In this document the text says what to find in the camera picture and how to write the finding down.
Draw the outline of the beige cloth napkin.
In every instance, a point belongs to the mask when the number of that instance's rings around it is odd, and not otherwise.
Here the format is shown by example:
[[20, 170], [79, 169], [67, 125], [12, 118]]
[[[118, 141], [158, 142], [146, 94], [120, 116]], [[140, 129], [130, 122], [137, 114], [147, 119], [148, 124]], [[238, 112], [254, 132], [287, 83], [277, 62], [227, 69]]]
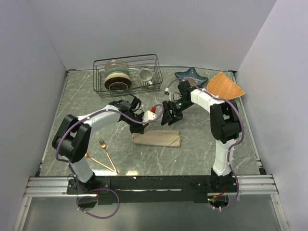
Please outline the beige cloth napkin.
[[142, 145], [180, 147], [181, 136], [176, 130], [147, 130], [143, 134], [133, 133], [131, 141]]

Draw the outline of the copper fork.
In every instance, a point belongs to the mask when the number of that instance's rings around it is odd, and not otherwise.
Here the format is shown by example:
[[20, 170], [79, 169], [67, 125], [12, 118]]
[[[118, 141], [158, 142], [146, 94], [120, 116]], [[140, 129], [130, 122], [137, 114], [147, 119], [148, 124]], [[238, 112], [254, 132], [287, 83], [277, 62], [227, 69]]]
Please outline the copper fork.
[[113, 163], [113, 161], [112, 161], [112, 159], [111, 159], [111, 157], [110, 157], [110, 155], [109, 155], [109, 153], [108, 153], [108, 151], [107, 151], [106, 143], [103, 141], [102, 138], [99, 138], [98, 141], [99, 141], [100, 147], [101, 147], [102, 149], [104, 149], [104, 151], [105, 151], [105, 153], [106, 153], [106, 155], [107, 155], [107, 157], [108, 157], [108, 159], [109, 159], [109, 161], [110, 161], [110, 163], [111, 163], [111, 165], [112, 165], [114, 171], [115, 171], [116, 174], [118, 175], [118, 170], [117, 170], [117, 168], [115, 167], [115, 165], [114, 165], [114, 163]]

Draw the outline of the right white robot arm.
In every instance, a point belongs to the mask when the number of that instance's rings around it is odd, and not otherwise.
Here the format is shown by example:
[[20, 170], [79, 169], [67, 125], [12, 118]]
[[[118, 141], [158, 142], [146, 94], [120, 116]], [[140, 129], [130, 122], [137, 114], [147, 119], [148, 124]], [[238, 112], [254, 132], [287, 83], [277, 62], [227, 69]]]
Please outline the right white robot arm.
[[231, 169], [233, 149], [244, 139], [244, 125], [235, 100], [226, 100], [209, 93], [189, 81], [178, 84], [180, 98], [163, 101], [161, 124], [172, 125], [183, 119], [183, 111], [193, 105], [205, 109], [210, 115], [210, 130], [216, 140], [215, 161], [211, 169], [211, 188], [221, 192], [233, 184]]

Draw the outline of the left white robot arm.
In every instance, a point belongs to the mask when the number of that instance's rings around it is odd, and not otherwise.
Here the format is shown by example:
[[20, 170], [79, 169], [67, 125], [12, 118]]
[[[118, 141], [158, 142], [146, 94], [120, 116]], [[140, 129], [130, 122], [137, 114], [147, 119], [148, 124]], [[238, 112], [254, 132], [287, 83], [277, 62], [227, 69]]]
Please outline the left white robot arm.
[[91, 114], [64, 117], [52, 140], [52, 147], [56, 150], [56, 160], [68, 165], [82, 192], [91, 193], [96, 183], [95, 173], [85, 157], [91, 134], [120, 121], [126, 122], [132, 133], [142, 134], [146, 125], [143, 123], [144, 113], [136, 113], [140, 106], [141, 100], [129, 94], [125, 99], [110, 102]]

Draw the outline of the gold spoon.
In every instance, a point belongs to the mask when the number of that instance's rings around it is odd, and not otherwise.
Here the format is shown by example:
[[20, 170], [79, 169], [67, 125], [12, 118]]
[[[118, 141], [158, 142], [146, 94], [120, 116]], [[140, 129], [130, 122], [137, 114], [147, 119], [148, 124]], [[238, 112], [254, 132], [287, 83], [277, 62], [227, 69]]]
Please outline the gold spoon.
[[96, 163], [98, 163], [99, 165], [103, 166], [104, 168], [114, 172], [114, 170], [111, 169], [110, 167], [106, 166], [105, 164], [103, 164], [100, 161], [96, 160], [95, 158], [91, 157], [88, 152], [85, 153], [85, 157], [88, 158], [88, 159], [91, 159], [92, 161], [94, 161]]

